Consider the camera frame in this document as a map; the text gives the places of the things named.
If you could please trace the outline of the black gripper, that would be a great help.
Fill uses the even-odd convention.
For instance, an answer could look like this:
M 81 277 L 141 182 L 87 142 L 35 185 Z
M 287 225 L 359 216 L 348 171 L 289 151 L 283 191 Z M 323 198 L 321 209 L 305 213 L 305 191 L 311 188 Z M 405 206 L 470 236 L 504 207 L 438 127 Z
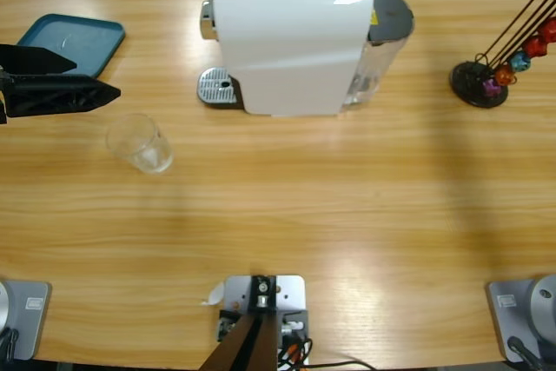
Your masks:
M 42 47 L 1 45 L 0 123 L 9 118 L 89 112 L 121 96 L 121 91 L 89 76 L 60 75 L 77 64 Z M 13 76 L 8 81 L 5 73 Z

